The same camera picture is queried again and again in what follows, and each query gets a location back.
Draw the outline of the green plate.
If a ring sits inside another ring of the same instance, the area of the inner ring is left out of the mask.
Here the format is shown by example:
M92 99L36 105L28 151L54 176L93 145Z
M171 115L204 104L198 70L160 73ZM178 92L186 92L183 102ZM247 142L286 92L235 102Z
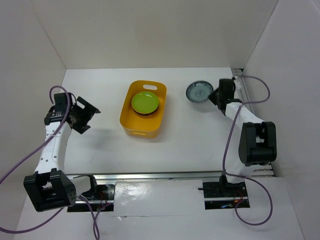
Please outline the green plate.
M158 109L159 104L159 98L149 91L138 92L131 100L132 109L140 113L153 112Z

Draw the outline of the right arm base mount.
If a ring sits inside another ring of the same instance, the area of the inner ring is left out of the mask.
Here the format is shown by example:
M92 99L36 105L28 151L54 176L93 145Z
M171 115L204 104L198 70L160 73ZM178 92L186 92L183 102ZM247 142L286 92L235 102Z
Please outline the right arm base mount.
M203 182L198 188L203 193L204 207L206 210L222 210L249 208L247 187L244 181L229 183L225 175L221 175L218 181Z

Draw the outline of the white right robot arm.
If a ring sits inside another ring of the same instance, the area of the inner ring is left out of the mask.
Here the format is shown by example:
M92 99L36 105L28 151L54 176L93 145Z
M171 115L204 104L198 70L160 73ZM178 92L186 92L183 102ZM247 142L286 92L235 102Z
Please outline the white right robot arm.
M235 97L235 92L235 78L222 78L218 88L208 97L224 116L232 120L218 184L218 190L223 196L230 196L260 166L268 165L277 158L276 125L255 116L245 107L247 102ZM227 153L235 127L241 130L238 160L226 168Z

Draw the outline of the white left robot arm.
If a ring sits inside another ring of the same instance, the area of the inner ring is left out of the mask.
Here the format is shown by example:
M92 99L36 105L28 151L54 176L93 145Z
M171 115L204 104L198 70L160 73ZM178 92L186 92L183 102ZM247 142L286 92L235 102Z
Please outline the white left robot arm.
M68 139L72 132L83 134L88 122L100 110L72 93L56 93L54 104L44 118L46 144L42 148L38 165L32 175L26 176L23 186L35 210L44 212L72 207L79 196L92 200L99 187L92 174L72 179L64 172Z

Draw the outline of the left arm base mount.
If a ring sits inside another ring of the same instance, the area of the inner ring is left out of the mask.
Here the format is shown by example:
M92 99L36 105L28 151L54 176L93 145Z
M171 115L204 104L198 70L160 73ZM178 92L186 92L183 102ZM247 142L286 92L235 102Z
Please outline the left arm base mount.
M114 211L114 199L116 190L116 181L107 179L105 175L94 175L97 186L95 192L84 193L84 197L88 200L92 211L97 213L101 212L113 212ZM85 201L77 199L74 206L67 208L68 213L85 213L90 212L90 209Z

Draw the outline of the blue patterned plate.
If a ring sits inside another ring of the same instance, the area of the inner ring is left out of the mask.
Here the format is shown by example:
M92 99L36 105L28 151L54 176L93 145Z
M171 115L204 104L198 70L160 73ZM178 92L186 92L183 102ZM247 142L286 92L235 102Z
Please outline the blue patterned plate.
M192 103L203 103L209 100L209 96L214 92L213 86L204 80L191 83L185 92L185 95Z

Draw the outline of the black plate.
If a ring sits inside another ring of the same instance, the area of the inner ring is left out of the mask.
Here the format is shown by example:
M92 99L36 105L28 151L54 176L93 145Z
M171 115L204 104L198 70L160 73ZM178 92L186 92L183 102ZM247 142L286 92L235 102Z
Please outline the black plate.
M149 116L154 115L154 114L157 112L157 110L152 111L152 112L149 112L149 113L142 113L142 112L138 112L138 111L135 111L135 110L133 110L133 112L134 112L137 116L140 116L140 117L149 117Z

